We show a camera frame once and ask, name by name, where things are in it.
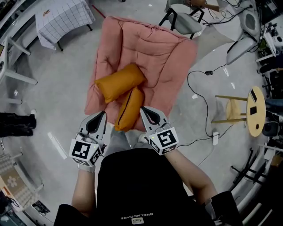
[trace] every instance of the yellow pillow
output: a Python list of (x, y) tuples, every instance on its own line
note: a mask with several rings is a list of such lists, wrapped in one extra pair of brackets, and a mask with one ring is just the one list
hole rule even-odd
[(130, 130), (138, 119), (140, 107), (143, 105), (145, 95), (137, 87), (132, 89), (120, 108), (115, 122), (115, 130)]
[(146, 78), (135, 64), (129, 64), (122, 70), (95, 81), (102, 92), (105, 102), (117, 99), (123, 93), (144, 82)]

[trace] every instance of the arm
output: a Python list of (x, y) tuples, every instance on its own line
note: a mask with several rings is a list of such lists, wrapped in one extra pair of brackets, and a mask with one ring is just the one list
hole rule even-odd
[(165, 156), (184, 184), (193, 192), (197, 203), (203, 204), (207, 199), (217, 195), (211, 179), (178, 150), (168, 152)]
[(86, 217), (89, 217), (95, 205), (94, 173), (79, 170), (72, 206)]

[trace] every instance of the plaid tablecloth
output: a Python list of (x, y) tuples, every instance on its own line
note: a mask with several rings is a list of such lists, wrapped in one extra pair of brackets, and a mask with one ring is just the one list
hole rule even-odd
[(85, 0), (46, 0), (35, 15), (36, 31), (42, 46), (56, 49), (69, 31), (95, 21)]

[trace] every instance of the pink floor cushion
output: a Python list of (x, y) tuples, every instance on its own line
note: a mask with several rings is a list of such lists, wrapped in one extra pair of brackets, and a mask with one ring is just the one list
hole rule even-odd
[[(94, 81), (135, 63), (147, 79), (139, 87), (145, 94), (144, 106), (168, 116), (196, 54), (197, 45), (192, 40), (166, 28), (108, 16), (103, 22), (84, 112), (105, 110), (108, 121), (114, 124), (126, 94), (106, 104)], [(140, 117), (134, 129), (145, 130)]]

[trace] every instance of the concrete floor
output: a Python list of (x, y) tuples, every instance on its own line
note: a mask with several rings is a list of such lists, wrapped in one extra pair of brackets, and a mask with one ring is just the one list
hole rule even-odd
[[(166, 0), (95, 0), (95, 6), (105, 15), (117, 15), (158, 24), (164, 17)], [(22, 55), (16, 62), (18, 73), (38, 80), (36, 86), (14, 79), (5, 78), (0, 85), (0, 95), (23, 99), (21, 105), (2, 103), (0, 111), (29, 114), (31, 109), (38, 112), (38, 125), (33, 137), (4, 138), (6, 151), (11, 153), (23, 152), (20, 162), (36, 185), (44, 184), (40, 192), (41, 201), (51, 210), (47, 214), (54, 221), (57, 208), (62, 203), (70, 203), (73, 195), (77, 165), (70, 159), (59, 155), (51, 143), (48, 133), (57, 138), (62, 148), (68, 152), (70, 141), (86, 117), (84, 105), (88, 82), (93, 70), (93, 62), (99, 45), (103, 18), (93, 11), (96, 21), (93, 31), (84, 26), (80, 27), (61, 39), (63, 52), (44, 48), (36, 39), (30, 46), (32, 54)], [(206, 11), (205, 20), (211, 20)], [(223, 45), (201, 61), (195, 64), (193, 70), (214, 70), (225, 64), (226, 52), (231, 44)], [(208, 103), (209, 115), (207, 123), (208, 134), (217, 130), (220, 134), (229, 124), (211, 124), (217, 118), (225, 117), (225, 100), (214, 96), (230, 95), (246, 97), (252, 86), (261, 87), (262, 77), (256, 72), (255, 54), (247, 53), (236, 62), (206, 76), (200, 72), (190, 74), (190, 86), (203, 95)], [(169, 119), (175, 126), (180, 144), (191, 143), (196, 139), (207, 138), (205, 134), (205, 118), (207, 107), (204, 100), (198, 96), (192, 98), (193, 92), (187, 81), (180, 90)], [(107, 125), (104, 141), (109, 143), (111, 126)], [(235, 124), (220, 140), (217, 146), (212, 140), (197, 141), (190, 146), (180, 147), (179, 150), (208, 174), (218, 192), (227, 190), (236, 176), (230, 166), (243, 167), (249, 148), (257, 143), (263, 143), (265, 137), (252, 138), (244, 123)]]

